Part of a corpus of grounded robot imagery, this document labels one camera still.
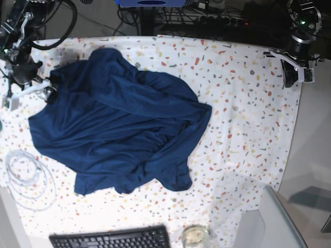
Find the black keyboard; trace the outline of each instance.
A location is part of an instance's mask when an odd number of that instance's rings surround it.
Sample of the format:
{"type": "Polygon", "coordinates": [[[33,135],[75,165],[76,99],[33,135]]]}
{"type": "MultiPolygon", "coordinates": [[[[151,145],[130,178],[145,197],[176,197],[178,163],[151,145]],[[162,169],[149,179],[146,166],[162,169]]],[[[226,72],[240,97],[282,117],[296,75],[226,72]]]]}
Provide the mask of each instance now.
{"type": "Polygon", "coordinates": [[[170,248],[165,226],[49,238],[54,248],[170,248]]]}

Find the coiled cable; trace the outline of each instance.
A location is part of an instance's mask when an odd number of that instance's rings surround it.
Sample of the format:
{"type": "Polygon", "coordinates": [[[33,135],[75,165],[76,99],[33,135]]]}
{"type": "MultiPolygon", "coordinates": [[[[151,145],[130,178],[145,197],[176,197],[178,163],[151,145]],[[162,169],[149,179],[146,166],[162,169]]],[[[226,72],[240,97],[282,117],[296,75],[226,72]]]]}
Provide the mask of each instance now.
{"type": "Polygon", "coordinates": [[[6,156],[6,170],[8,175],[8,189],[10,191],[11,196],[19,206],[32,211],[44,211],[49,209],[53,205],[53,203],[56,200],[56,186],[53,175],[50,172],[50,170],[43,163],[37,160],[33,155],[21,150],[11,151],[6,156]],[[16,165],[16,163],[19,162],[25,164],[24,161],[21,161],[22,159],[27,159],[34,166],[34,174],[30,178],[23,179],[19,174],[14,172],[14,166],[16,165]],[[43,177],[44,185],[40,193],[36,193],[35,188],[40,183],[41,176],[43,177]],[[50,203],[44,203],[45,207],[43,208],[32,208],[25,206],[22,203],[20,203],[18,199],[14,196],[14,195],[19,195],[21,198],[25,199],[26,201],[31,201],[31,204],[34,205],[36,201],[40,200],[43,196],[45,196],[47,190],[49,189],[50,184],[52,185],[50,192],[54,196],[50,203]],[[27,193],[23,194],[22,193],[23,190],[30,192],[32,195],[29,196],[27,195],[27,193]]]}

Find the blue device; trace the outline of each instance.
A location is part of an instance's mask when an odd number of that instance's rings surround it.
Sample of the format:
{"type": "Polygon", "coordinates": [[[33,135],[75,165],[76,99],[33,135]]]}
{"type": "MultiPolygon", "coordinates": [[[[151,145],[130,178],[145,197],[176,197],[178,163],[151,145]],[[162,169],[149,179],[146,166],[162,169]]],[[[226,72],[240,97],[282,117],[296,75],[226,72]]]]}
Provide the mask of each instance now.
{"type": "Polygon", "coordinates": [[[182,7],[190,5],[194,0],[119,0],[123,7],[182,7]]]}

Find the electronic equipment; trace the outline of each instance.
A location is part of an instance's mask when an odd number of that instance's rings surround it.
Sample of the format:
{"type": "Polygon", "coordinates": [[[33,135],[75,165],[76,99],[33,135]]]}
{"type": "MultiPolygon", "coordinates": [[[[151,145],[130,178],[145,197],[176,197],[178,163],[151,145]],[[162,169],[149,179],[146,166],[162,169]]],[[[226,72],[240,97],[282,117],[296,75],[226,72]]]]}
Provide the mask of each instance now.
{"type": "Polygon", "coordinates": [[[308,52],[322,28],[321,12],[312,0],[291,0],[287,6],[293,22],[288,46],[284,50],[271,49],[265,55],[281,59],[285,87],[295,82],[313,83],[315,73],[309,61],[319,60],[320,55],[311,57],[308,52]]]}
{"type": "Polygon", "coordinates": [[[182,7],[198,0],[117,0],[123,7],[182,7]]]}
{"type": "MultiPolygon", "coordinates": [[[[171,6],[181,7],[198,2],[198,0],[116,0],[123,7],[129,6],[171,6]]],[[[290,19],[291,38],[288,45],[283,49],[271,49],[265,56],[280,58],[284,70],[284,85],[291,87],[295,82],[314,82],[314,70],[309,65],[310,61],[320,60],[319,55],[310,56],[308,54],[311,44],[316,40],[322,25],[328,19],[320,12],[328,9],[330,1],[323,0],[284,0],[287,5],[290,19]]],[[[91,0],[81,0],[84,4],[91,4],[91,0]]],[[[148,18],[144,17],[141,11],[141,23],[148,23],[148,18]]],[[[38,75],[41,61],[33,61],[30,56],[31,49],[48,50],[61,44],[73,30],[77,21],[78,12],[75,4],[71,0],[16,0],[9,12],[6,21],[0,27],[0,59],[6,62],[5,71],[1,70],[6,78],[5,94],[1,97],[2,104],[11,111],[19,107],[19,99],[32,92],[44,99],[47,103],[53,103],[57,97],[56,78],[42,79],[38,75]],[[72,20],[67,31],[59,39],[49,46],[40,46],[33,42],[37,30],[44,27],[54,16],[60,4],[66,3],[72,10],[72,20]],[[20,87],[20,92],[12,92],[12,85],[20,87]]],[[[210,29],[211,24],[217,26],[215,30],[220,30],[221,26],[229,28],[245,26],[246,23],[240,18],[203,16],[200,18],[204,25],[204,30],[210,29]]]]}
{"type": "Polygon", "coordinates": [[[50,236],[54,248],[170,248],[165,226],[50,236]]]}

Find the table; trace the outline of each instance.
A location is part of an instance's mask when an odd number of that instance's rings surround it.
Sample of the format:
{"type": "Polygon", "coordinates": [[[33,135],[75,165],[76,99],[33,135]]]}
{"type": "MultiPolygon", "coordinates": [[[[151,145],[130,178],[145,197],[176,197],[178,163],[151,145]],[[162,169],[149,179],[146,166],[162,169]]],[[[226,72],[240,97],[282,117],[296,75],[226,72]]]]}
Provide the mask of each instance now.
{"type": "MultiPolygon", "coordinates": [[[[43,45],[53,41],[42,41],[43,45]]],[[[50,51],[33,50],[44,62],[41,76],[52,68],[87,59],[97,48],[122,52],[141,70],[167,72],[189,84],[199,101],[213,107],[208,127],[189,158],[193,181],[188,191],[171,192],[157,181],[131,194],[105,189],[81,196],[73,192],[75,173],[39,154],[27,118],[45,103],[25,96],[15,112],[1,110],[0,186],[7,186],[6,154],[22,149],[52,172],[56,202],[46,211],[19,207],[28,234],[95,232],[165,224],[172,247],[192,224],[209,226],[214,247],[231,247],[243,213],[258,209],[266,184],[278,190],[295,127],[301,85],[284,88],[280,60],[264,58],[266,48],[180,37],[106,37],[67,39],[50,51]]],[[[16,168],[27,173],[28,164],[16,168]]],[[[33,202],[49,203],[50,195],[33,202]]]]}

